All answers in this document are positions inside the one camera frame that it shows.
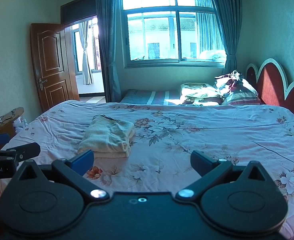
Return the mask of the cream knitted patterned sweater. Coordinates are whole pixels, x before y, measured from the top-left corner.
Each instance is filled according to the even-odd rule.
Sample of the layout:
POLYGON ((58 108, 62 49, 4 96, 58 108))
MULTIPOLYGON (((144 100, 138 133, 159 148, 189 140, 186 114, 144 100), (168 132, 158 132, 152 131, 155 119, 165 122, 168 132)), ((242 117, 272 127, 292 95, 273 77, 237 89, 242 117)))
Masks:
POLYGON ((95 115, 85 130, 78 153, 91 150, 95 158, 127 158, 131 153, 130 140, 135 131, 132 122, 95 115))

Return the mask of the crumpled red white clothes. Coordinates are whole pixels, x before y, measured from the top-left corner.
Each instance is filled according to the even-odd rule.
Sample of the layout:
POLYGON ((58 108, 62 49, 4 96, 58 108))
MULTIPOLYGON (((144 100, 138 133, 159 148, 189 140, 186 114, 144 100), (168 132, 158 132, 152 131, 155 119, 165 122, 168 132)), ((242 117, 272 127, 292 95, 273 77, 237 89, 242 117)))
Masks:
POLYGON ((231 73, 215 77, 215 86, 217 89, 226 89, 228 92, 233 92, 238 85, 242 84, 244 76, 237 70, 231 73))

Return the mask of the wooden bedside stool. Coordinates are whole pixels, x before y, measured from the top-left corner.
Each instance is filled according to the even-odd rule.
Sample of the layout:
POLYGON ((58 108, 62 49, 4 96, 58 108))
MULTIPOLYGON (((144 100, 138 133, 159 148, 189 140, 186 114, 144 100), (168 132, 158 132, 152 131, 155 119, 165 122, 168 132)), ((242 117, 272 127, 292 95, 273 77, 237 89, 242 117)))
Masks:
POLYGON ((11 138, 13 138, 16 135, 15 129, 14 129, 14 121, 20 118, 24 113, 23 107, 18 107, 13 109, 11 112, 1 116, 1 122, 0 122, 0 134, 1 133, 7 133, 11 138))

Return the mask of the pink floral bed sheet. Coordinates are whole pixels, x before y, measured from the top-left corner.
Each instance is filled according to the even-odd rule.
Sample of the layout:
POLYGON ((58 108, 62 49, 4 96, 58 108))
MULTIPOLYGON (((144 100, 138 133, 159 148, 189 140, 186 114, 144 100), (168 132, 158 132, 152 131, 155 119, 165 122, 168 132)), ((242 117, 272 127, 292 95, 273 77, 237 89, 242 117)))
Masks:
POLYGON ((198 179, 190 155, 200 150, 235 165, 257 160, 289 203, 281 232, 294 239, 294 114, 278 106, 159 106, 60 103, 9 142, 36 142, 39 164, 73 157, 96 115, 134 124, 127 158, 96 158, 85 178, 108 192, 177 192, 198 179))

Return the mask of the brown wooden door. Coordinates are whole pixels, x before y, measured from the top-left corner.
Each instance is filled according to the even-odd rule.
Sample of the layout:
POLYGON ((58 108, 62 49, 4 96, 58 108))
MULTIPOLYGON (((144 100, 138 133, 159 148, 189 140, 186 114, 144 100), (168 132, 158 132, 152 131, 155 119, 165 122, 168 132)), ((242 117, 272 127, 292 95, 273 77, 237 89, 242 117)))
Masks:
POLYGON ((68 100, 79 100, 72 30, 62 24, 30 26, 31 57, 43 112, 68 100))

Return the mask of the striped pillow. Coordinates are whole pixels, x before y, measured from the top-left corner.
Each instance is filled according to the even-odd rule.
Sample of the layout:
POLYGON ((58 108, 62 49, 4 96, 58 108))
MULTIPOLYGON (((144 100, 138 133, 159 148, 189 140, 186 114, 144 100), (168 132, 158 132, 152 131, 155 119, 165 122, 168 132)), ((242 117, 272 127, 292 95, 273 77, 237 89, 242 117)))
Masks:
POLYGON ((257 90, 246 80, 238 81, 230 92, 224 94, 227 105, 260 105, 261 100, 257 90))

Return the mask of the striped side mattress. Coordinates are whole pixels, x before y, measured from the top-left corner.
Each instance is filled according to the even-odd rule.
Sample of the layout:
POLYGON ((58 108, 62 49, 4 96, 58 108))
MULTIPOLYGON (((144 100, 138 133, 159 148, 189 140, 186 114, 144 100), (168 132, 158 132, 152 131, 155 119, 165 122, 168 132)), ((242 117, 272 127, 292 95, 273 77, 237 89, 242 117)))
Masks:
POLYGON ((150 91, 129 89, 121 103, 136 105, 179 105, 180 92, 178 90, 150 91))

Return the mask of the white balcony curtain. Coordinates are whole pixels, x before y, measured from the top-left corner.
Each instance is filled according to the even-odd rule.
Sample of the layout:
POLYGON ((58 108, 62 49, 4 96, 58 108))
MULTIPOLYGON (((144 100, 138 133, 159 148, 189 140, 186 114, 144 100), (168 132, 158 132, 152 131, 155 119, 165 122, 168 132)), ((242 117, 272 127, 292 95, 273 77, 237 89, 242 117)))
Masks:
POLYGON ((84 85, 91 85, 93 83, 92 72, 90 69, 90 65, 88 62, 88 31, 89 31, 89 22, 84 21, 79 24, 79 35, 80 35, 80 42, 83 49, 83 56, 82 56, 82 77, 83 77, 83 84, 84 85))

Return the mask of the red heart-shaped headboard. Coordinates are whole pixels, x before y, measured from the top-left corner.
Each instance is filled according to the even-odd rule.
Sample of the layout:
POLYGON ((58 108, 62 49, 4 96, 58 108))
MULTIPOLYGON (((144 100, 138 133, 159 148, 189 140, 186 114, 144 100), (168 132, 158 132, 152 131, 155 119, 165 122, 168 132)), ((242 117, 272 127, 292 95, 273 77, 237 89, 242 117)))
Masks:
POLYGON ((294 114, 294 81, 288 82, 278 61, 268 58, 260 67, 248 64, 246 80, 257 90, 262 103, 285 107, 294 114))

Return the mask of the large sliding window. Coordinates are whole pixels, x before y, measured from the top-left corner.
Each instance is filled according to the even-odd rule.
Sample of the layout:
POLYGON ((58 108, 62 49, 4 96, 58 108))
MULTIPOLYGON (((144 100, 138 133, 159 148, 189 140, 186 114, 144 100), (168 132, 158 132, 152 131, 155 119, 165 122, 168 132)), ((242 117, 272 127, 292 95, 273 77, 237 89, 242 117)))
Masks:
POLYGON ((120 0, 120 12, 130 67, 224 67, 227 55, 213 0, 120 0))

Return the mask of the teal right curtain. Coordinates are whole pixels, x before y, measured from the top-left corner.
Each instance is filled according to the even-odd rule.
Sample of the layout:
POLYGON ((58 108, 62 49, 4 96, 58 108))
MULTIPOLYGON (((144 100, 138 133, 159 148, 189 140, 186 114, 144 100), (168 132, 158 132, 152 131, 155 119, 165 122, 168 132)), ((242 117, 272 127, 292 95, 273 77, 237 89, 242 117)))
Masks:
POLYGON ((212 0, 225 48, 225 74, 237 69, 236 52, 242 27, 242 0, 212 0))

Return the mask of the teal curtain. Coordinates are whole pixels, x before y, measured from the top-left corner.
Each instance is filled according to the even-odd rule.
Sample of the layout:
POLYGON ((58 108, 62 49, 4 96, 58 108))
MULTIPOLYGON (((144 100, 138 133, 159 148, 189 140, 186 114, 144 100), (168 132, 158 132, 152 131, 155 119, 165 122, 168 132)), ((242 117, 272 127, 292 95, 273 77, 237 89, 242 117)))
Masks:
POLYGON ((236 52, 242 27, 242 0, 212 0, 225 48, 225 74, 237 69, 236 52))
POLYGON ((101 70, 107 102, 122 98, 116 65, 116 0, 96 0, 101 70))

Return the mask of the teal left curtain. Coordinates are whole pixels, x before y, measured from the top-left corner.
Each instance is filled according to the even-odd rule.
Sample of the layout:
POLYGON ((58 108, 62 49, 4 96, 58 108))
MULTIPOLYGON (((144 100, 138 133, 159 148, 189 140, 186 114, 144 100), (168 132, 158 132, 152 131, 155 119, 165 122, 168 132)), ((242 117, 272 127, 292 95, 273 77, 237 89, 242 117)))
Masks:
POLYGON ((116 0, 96 0, 101 70, 107 102, 122 98, 116 65, 116 0))

